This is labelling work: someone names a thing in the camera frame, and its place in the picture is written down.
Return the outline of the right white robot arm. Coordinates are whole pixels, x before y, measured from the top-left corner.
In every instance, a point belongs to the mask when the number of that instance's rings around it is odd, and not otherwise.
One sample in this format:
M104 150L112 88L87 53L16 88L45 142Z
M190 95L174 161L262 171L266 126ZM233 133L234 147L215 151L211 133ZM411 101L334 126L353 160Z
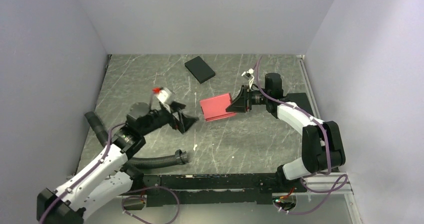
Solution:
M280 191L289 191L299 178L326 173L345 164L346 155L336 122L314 117L295 103L294 94L284 95L282 78L277 73L265 75L263 88L254 81L253 69L242 76L249 84L241 86L227 112L245 113L254 105L264 105L267 112L301 134L300 157L277 169L275 184Z

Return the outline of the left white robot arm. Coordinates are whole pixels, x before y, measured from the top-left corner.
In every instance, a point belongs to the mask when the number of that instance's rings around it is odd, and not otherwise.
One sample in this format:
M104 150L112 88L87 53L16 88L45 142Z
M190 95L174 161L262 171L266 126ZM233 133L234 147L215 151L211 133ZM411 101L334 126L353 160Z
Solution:
M198 117L185 115L185 105L171 102L166 108L151 109L147 103L132 105L126 122L108 133L100 154L79 173L51 191L37 196L36 219L40 224L82 224L102 206L124 193L137 194L144 187L143 173L129 160L145 144L145 136L165 125L185 133Z

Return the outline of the red paper box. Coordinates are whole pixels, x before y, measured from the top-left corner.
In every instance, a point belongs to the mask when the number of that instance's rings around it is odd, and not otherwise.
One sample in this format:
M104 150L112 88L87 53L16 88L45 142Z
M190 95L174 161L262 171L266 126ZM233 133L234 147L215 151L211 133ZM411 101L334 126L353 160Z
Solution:
M232 103L229 93L200 100L199 104L206 122L225 119L236 115L235 112L227 112L226 109Z

